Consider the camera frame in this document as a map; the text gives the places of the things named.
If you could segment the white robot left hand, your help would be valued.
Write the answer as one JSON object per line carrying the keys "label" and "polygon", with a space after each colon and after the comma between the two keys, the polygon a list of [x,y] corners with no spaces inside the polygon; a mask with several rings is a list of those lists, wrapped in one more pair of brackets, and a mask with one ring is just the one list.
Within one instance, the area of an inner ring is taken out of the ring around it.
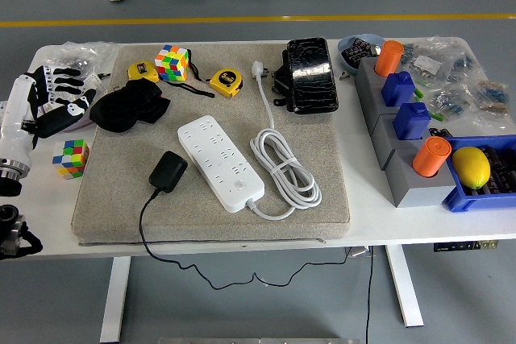
{"label": "white robot left hand", "polygon": [[41,65],[15,79],[1,125],[1,158],[30,163],[35,138],[46,139],[84,117],[96,85],[72,68]]}

